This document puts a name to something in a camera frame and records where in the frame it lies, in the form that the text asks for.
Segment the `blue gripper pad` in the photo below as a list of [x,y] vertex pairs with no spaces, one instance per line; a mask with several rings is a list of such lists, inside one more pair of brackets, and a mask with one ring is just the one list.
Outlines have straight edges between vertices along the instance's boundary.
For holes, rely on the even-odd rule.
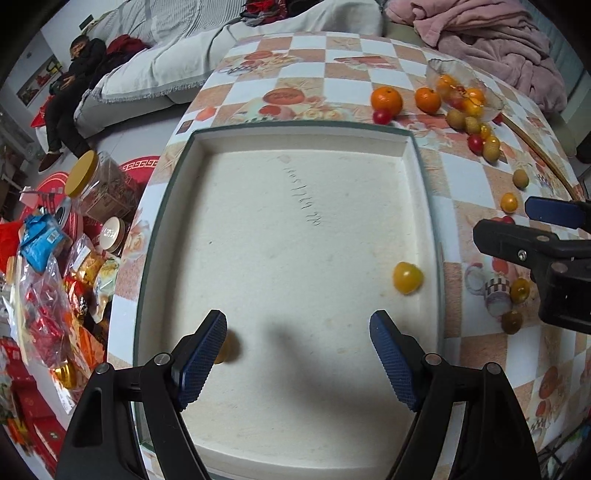
[[226,316],[219,310],[212,310],[194,334],[179,342],[181,351],[173,352],[171,376],[178,386],[177,401],[181,411],[199,397],[227,331]]
[[525,213],[532,220],[574,229],[584,226],[586,220],[585,212],[576,203],[541,197],[529,197]]
[[413,337],[400,333],[383,310],[371,316],[369,337],[398,400],[406,403],[411,411],[417,412],[424,400],[416,384],[420,383],[423,371],[423,349]]

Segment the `wooden stick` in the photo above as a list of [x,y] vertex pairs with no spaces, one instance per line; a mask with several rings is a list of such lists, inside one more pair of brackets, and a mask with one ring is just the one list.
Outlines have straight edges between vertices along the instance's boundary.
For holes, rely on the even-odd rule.
[[552,171],[554,175],[560,180],[560,183],[564,185],[564,188],[569,193],[573,200],[582,200],[582,198],[575,189],[571,186],[568,180],[565,178],[563,173],[560,169],[556,166],[554,161],[550,158],[550,156],[542,150],[542,148],[534,141],[532,138],[525,133],[513,120],[507,117],[504,113],[501,114],[503,118],[503,123],[505,123],[511,130],[513,130],[516,135],[522,139],[528,147],[530,147],[541,159],[542,161],[548,166],[548,168]]

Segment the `gold lid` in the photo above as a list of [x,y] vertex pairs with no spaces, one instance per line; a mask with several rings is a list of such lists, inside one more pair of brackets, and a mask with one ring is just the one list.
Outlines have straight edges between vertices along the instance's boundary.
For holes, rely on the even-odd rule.
[[95,173],[96,167],[99,164],[99,156],[94,150],[89,150],[82,155],[72,167],[64,193],[68,197],[78,197],[84,191],[86,185]]

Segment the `plastic jar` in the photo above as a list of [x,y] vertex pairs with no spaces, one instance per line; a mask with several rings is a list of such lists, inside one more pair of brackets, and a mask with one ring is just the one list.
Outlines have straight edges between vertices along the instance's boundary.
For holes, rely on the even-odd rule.
[[139,203],[137,182],[106,152],[82,155],[68,175],[65,194],[76,199],[82,215],[99,223],[133,217]]

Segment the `red cherry tomato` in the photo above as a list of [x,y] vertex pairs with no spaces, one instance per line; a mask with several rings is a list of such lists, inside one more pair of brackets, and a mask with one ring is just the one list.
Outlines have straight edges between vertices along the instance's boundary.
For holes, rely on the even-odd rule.
[[392,113],[386,109],[376,110],[373,119],[375,124],[388,125],[392,121]]
[[464,99],[461,98],[461,97],[459,97],[459,98],[458,97],[449,98],[447,100],[447,104],[450,107],[455,108],[456,110],[459,110],[461,112],[463,112],[463,110],[464,110]]
[[480,135],[470,135],[468,137],[468,148],[474,153],[474,155],[482,155],[483,146],[484,142]]

